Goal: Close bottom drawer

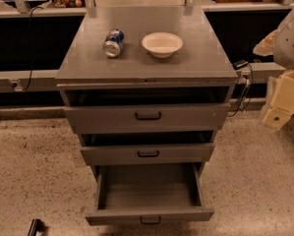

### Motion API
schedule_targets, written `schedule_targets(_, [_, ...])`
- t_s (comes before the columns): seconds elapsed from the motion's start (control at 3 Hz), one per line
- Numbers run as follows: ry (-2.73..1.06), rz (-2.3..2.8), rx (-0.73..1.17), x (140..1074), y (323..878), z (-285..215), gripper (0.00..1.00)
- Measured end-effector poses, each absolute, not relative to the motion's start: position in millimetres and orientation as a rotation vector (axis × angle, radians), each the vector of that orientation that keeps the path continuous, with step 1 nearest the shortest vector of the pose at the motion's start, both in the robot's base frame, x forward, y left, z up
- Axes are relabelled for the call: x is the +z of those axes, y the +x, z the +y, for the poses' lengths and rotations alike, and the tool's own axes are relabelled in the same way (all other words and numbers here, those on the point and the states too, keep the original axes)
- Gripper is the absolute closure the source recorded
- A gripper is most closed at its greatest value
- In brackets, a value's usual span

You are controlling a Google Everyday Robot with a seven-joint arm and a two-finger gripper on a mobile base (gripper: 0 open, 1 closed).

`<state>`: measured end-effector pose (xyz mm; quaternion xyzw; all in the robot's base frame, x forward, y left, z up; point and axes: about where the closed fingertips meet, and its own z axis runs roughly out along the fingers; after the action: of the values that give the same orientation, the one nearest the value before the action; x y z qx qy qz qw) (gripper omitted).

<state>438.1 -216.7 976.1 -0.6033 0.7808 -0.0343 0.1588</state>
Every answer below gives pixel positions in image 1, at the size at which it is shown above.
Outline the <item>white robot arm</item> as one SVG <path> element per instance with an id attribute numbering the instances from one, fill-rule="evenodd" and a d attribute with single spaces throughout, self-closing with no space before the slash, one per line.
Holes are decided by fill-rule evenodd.
<path id="1" fill-rule="evenodd" d="M 261 112 L 261 124 L 279 131 L 294 115 L 294 7 L 278 28 L 258 43 L 253 53 L 273 56 L 273 61 L 285 71 L 267 82 L 266 103 Z"/>

